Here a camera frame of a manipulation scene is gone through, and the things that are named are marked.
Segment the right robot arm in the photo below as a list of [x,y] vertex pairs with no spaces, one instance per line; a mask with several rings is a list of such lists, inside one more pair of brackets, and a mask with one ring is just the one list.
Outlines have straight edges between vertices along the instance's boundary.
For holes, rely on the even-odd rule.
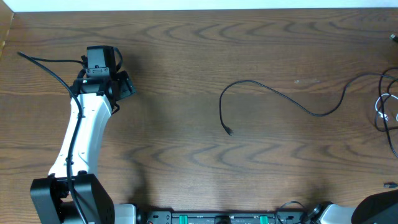
[[357,207],[325,203],[308,217],[318,224],[397,224],[397,190],[370,195]]

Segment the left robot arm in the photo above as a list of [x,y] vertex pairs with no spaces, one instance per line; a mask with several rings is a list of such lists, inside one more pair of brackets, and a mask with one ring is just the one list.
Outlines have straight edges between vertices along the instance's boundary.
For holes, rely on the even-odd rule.
[[136,90],[116,47],[88,47],[78,63],[72,85],[57,78],[71,97],[70,120],[48,176],[32,181],[32,202],[42,223],[136,223],[135,206],[114,204],[97,178],[106,124]]

